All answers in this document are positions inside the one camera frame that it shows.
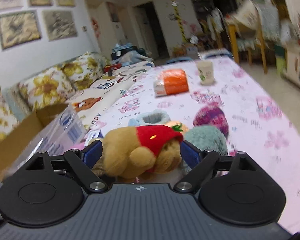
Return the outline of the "teal fluffy plush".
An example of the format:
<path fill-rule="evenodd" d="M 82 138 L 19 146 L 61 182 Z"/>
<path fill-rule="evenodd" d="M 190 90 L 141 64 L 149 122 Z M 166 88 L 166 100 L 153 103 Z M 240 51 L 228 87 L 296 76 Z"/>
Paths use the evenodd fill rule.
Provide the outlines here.
<path fill-rule="evenodd" d="M 220 155 L 228 155 L 226 137 L 214 126 L 196 126 L 184 133 L 184 140 L 190 142 L 201 151 L 214 150 Z"/>

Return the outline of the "orange knitted cloth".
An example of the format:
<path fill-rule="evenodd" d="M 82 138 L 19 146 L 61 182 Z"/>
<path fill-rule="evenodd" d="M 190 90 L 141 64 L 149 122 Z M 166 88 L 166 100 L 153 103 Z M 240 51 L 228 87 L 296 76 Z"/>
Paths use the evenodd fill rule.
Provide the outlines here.
<path fill-rule="evenodd" d="M 168 126 L 172 129 L 174 129 L 175 131 L 177 132 L 180 132 L 180 133 L 186 133 L 187 131 L 189 131 L 189 128 L 183 124 L 182 122 L 179 122 L 179 121 L 169 121 L 165 124 L 165 126 Z"/>

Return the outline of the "brown teddy bear red hat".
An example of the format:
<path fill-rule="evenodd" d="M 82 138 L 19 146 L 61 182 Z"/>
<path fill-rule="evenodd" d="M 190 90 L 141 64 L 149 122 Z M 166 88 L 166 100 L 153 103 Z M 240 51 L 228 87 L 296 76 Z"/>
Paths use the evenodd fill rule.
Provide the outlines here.
<path fill-rule="evenodd" d="M 166 125 L 113 129 L 101 139 L 102 155 L 92 171 L 129 183 L 137 177 L 149 180 L 170 173 L 182 161 L 183 140 L 181 132 Z"/>

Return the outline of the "cardboard box with plastic liner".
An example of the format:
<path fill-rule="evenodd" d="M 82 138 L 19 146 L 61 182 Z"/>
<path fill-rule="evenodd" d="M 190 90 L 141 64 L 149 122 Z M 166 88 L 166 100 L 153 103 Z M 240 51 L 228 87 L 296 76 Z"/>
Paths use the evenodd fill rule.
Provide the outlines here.
<path fill-rule="evenodd" d="M 70 104 L 33 111 L 0 142 L 0 181 L 11 176 L 37 152 L 62 155 L 86 133 Z"/>

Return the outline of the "purple knitted hat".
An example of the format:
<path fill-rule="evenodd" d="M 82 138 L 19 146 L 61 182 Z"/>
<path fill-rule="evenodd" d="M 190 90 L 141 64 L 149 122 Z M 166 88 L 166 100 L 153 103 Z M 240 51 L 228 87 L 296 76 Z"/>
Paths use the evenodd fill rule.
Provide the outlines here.
<path fill-rule="evenodd" d="M 210 125 L 219 129 L 224 136 L 229 136 L 229 124 L 224 112 L 214 105 L 201 108 L 195 115 L 193 126 Z"/>

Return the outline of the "blue fluffy headband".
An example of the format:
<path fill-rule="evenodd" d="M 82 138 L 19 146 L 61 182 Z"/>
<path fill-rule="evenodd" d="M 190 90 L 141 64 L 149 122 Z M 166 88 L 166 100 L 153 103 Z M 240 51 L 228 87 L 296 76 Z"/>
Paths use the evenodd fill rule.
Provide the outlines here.
<path fill-rule="evenodd" d="M 128 122 L 128 126 L 164 125 L 170 120 L 170 116 L 166 111 L 156 109 L 152 112 L 138 114 L 135 118 L 131 118 Z"/>

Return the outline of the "sofa with cartoon cover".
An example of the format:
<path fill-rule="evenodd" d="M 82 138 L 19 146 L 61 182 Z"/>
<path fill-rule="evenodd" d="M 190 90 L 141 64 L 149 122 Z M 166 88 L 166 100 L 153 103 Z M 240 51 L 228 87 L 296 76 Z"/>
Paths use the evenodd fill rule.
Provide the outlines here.
<path fill-rule="evenodd" d="M 106 123 L 100 120 L 103 113 L 155 66 L 153 59 L 136 51 L 130 51 L 123 59 L 125 59 L 125 62 L 119 63 L 119 61 L 116 61 L 114 70 L 111 74 L 108 74 L 106 68 L 110 66 L 110 61 L 110 64 L 104 67 L 104 74 L 101 78 L 96 80 L 88 89 L 75 90 L 75 94 L 64 102 L 73 106 L 86 130 L 105 126 Z M 62 69 L 64 62 L 56 65 Z M 0 87 L 0 142 L 23 119 L 35 111 L 30 109 L 21 96 L 18 83 L 7 88 Z"/>

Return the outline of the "orange tissue pack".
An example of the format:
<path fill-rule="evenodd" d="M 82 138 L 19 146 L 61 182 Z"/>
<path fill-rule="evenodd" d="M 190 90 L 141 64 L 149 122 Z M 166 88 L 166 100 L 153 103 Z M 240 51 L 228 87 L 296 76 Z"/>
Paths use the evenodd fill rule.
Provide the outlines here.
<path fill-rule="evenodd" d="M 163 70 L 154 79 L 153 89 L 155 97 L 188 92 L 187 75 L 182 69 Z"/>

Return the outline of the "yellow floral cushion near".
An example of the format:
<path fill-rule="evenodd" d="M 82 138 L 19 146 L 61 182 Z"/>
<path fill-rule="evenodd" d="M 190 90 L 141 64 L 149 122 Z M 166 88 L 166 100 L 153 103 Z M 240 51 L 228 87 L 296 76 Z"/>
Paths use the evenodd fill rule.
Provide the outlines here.
<path fill-rule="evenodd" d="M 32 110 L 64 103 L 75 94 L 74 87 L 58 65 L 20 81 L 18 88 Z"/>

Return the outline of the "yellow floral cushion far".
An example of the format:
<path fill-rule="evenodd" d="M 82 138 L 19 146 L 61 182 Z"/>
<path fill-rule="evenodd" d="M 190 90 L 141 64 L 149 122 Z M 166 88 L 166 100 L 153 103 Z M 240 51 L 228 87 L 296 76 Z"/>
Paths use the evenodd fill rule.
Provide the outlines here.
<path fill-rule="evenodd" d="M 68 77 L 75 90 L 88 89 L 104 74 L 104 67 L 110 61 L 97 52 L 87 52 L 62 65 L 62 71 Z"/>

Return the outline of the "grey sketch child picture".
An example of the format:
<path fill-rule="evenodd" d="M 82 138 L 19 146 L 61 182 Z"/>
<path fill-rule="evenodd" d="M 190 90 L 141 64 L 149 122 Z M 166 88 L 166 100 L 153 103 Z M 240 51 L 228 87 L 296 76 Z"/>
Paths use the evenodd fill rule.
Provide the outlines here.
<path fill-rule="evenodd" d="M 70 10 L 43 10 L 42 16 L 49 41 L 77 37 L 73 13 Z"/>

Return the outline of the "cream tv cabinet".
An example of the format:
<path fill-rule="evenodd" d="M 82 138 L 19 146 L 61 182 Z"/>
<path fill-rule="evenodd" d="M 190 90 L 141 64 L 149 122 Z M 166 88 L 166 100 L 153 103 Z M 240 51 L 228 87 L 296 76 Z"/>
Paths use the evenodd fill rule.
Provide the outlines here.
<path fill-rule="evenodd" d="M 283 77 L 300 88 L 300 44 L 289 42 L 285 45 L 287 68 Z"/>

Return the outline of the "wooden dining chair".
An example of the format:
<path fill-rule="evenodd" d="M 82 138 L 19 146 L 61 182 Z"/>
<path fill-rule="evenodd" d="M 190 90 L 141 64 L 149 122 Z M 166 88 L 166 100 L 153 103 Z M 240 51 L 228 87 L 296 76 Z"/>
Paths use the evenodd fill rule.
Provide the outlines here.
<path fill-rule="evenodd" d="M 267 42 L 280 40 L 280 19 L 277 7 L 271 3 L 244 0 L 238 9 L 226 18 L 232 54 L 239 63 L 239 52 L 248 52 L 252 63 L 252 51 L 259 48 L 263 71 L 268 72 L 266 61 Z"/>

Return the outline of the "black framed cartoon picture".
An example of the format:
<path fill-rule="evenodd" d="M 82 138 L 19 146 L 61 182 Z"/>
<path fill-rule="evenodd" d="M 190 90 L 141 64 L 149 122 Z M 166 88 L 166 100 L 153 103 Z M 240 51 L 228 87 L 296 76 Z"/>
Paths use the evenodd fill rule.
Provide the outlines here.
<path fill-rule="evenodd" d="M 2 50 L 42 38 L 35 10 L 0 15 L 0 45 Z"/>

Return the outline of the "giraffe height wall sticker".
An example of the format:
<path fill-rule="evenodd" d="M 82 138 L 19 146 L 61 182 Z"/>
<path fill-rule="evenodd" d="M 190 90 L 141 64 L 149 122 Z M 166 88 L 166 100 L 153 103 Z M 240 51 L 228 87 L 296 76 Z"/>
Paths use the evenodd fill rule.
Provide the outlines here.
<path fill-rule="evenodd" d="M 183 26 L 183 20 L 181 19 L 179 9 L 178 9 L 178 2 L 177 2 L 177 0 L 170 0 L 170 1 L 171 1 L 171 5 L 174 9 L 175 19 L 178 23 L 178 26 L 179 26 L 179 29 L 180 29 L 180 32 L 181 32 L 182 42 L 187 43 L 187 38 L 186 38 L 186 35 L 185 35 L 184 26 Z"/>

